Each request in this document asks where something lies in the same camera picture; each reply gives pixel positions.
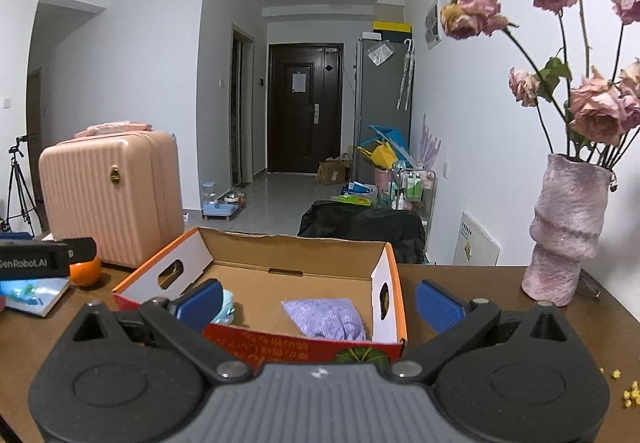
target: tile floor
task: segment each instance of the tile floor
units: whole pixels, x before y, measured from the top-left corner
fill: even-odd
[[[199,211],[189,211],[187,226],[298,235],[300,219],[310,206],[315,201],[339,195],[341,189],[340,185],[319,185],[313,176],[267,174],[245,188],[247,205],[235,219],[205,220]]]

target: orange fruit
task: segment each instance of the orange fruit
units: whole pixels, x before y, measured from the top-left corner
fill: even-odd
[[[102,264],[96,257],[90,263],[69,265],[71,282],[80,287],[93,286],[102,275]]]

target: gray refrigerator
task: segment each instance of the gray refrigerator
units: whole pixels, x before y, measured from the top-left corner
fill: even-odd
[[[400,109],[397,109],[404,70],[407,44],[392,44],[394,53],[379,66],[367,55],[367,51],[379,43],[376,40],[358,39],[358,61],[356,67],[356,108],[353,144],[358,146],[376,133],[369,125],[381,125],[398,129],[409,145],[411,130],[412,98],[404,109],[406,89]],[[354,152],[351,179],[365,184],[374,184],[373,167],[359,152]]]

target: vase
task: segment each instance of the vase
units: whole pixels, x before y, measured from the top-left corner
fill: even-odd
[[[572,301],[580,261],[598,253],[612,172],[550,154],[535,217],[529,229],[536,242],[522,289],[533,300],[558,307]]]

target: suitcase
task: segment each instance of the suitcase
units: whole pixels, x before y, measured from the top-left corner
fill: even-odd
[[[40,156],[51,233],[93,237],[104,263],[139,267],[184,231],[175,139],[136,124],[88,130]]]

